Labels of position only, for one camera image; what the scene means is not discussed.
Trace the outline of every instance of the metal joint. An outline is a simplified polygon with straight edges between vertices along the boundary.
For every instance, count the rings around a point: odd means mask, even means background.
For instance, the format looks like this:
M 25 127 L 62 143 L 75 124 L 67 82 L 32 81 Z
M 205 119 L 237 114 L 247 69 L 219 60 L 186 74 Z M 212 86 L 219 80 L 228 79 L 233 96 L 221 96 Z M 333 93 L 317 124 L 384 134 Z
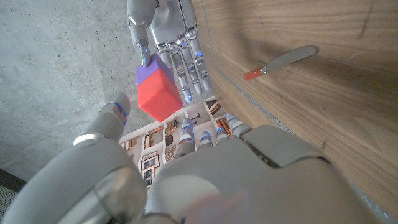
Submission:
M 198 31 L 196 27 L 192 27 L 188 29 L 187 37 L 189 40 L 193 40 L 198 37 Z
M 157 46 L 157 50 L 159 53 L 164 53 L 170 50 L 170 46 L 168 44 L 159 44 Z
M 185 47 L 188 47 L 188 38 L 187 38 L 187 36 L 185 34 L 179 35 L 177 37 L 176 43 L 183 49 Z
M 170 51 L 172 54 L 177 54 L 180 51 L 178 44 L 175 42 L 170 43 Z

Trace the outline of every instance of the knife blade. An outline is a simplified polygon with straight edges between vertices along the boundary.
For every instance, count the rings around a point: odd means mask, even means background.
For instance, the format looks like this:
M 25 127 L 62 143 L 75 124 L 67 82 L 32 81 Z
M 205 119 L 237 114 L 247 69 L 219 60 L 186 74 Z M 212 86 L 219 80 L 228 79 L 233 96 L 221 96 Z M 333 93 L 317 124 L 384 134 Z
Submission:
M 314 45 L 306 45 L 296 48 L 294 50 L 291 50 L 290 52 L 286 52 L 283 55 L 270 60 L 265 67 L 257 68 L 253 71 L 245 73 L 243 78 L 245 80 L 249 80 L 258 77 L 261 74 L 265 74 L 284 65 L 288 65 L 303 58 L 315 55 L 316 53 L 318 53 L 318 47 Z

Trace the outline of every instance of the wooden table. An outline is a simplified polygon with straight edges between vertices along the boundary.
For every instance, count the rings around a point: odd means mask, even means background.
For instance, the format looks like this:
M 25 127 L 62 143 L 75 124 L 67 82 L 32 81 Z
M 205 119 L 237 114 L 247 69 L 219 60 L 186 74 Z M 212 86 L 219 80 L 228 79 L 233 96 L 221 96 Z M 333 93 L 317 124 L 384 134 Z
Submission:
M 252 127 L 279 120 L 398 219 L 398 1 L 192 2 L 226 111 Z M 304 45 L 319 53 L 243 80 Z

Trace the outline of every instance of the gray concrete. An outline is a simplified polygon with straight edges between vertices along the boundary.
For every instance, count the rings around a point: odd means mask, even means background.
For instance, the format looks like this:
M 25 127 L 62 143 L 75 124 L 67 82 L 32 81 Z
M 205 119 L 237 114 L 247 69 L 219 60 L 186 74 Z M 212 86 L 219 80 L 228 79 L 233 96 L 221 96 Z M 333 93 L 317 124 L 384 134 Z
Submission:
M 137 108 L 126 0 L 0 0 L 0 21 L 0 168 L 29 180 L 115 91 L 132 104 L 125 133 L 153 122 Z

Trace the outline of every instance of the robotic finger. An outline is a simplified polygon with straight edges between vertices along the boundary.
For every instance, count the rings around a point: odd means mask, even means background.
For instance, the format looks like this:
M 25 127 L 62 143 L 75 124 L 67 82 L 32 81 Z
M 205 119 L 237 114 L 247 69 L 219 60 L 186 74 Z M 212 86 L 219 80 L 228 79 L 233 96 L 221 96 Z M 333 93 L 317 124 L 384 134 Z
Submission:
M 177 43 L 175 43 L 175 42 L 170 44 L 170 48 L 172 51 L 172 58 L 173 58 L 175 69 L 177 71 L 177 76 L 178 76 L 178 79 L 180 80 L 180 84 L 182 87 L 182 93 L 184 94 L 185 101 L 189 103 L 192 101 L 192 94 L 191 94 L 191 90 L 189 89 L 187 74 L 185 73 L 185 69 L 183 66 L 180 49 L 179 49 Z
M 190 46 L 192 48 L 193 56 L 195 59 L 195 63 L 198 67 L 198 71 L 199 71 L 199 74 L 200 74 L 200 77 L 201 77 L 201 80 L 203 83 L 203 87 L 205 87 L 205 90 L 209 90 L 211 88 L 210 80 L 209 80 L 209 77 L 207 74 L 205 58 L 201 51 L 199 38 L 198 38 L 198 32 L 196 30 L 196 27 L 192 27 L 191 29 L 188 30 L 187 37 L 190 40 Z
M 188 118 L 182 121 L 182 131 L 180 142 L 175 151 L 174 159 L 195 152 L 195 136 L 193 134 L 193 124 Z
M 147 67 L 150 64 L 146 28 L 152 23 L 158 6 L 156 0 L 127 1 L 127 23 L 129 24 L 131 40 L 136 50 L 140 53 L 141 66 L 143 67 Z
M 188 42 L 187 36 L 185 34 L 180 35 L 178 37 L 177 43 L 180 46 L 181 53 L 182 53 L 182 56 L 185 61 L 185 65 L 187 66 L 187 69 L 188 69 L 188 73 L 191 76 L 192 84 L 195 87 L 195 90 L 197 91 L 197 93 L 200 95 L 203 93 L 203 90 L 201 89 L 197 70 L 195 68 L 195 63 L 193 62 L 193 59 L 192 59 L 191 50 L 188 47 L 189 42 Z

